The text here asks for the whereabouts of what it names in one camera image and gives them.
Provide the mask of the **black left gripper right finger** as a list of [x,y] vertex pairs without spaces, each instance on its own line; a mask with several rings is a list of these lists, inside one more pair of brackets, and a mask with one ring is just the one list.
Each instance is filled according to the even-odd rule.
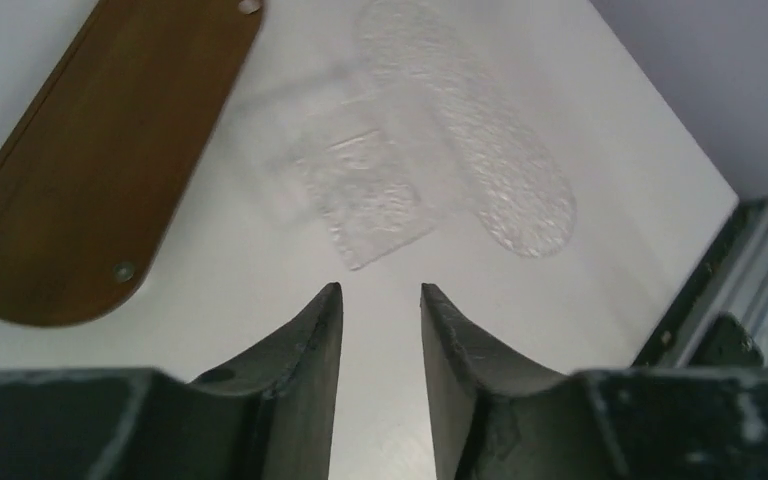
[[434,284],[421,330],[440,479],[768,479],[768,368],[564,375]]

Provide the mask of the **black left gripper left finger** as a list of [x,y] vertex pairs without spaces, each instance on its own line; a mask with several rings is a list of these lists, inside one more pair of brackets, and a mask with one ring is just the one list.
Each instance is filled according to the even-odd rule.
[[0,370],[0,479],[325,479],[342,330],[330,283],[190,382],[154,368]]

